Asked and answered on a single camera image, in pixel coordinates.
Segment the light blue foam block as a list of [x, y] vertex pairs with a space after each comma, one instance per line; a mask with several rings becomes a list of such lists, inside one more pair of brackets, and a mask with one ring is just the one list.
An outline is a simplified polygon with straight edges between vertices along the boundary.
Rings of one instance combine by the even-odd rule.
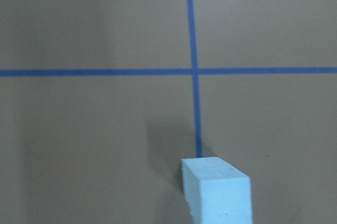
[[253, 223], [247, 175], [218, 157], [182, 159], [181, 165], [194, 223]]

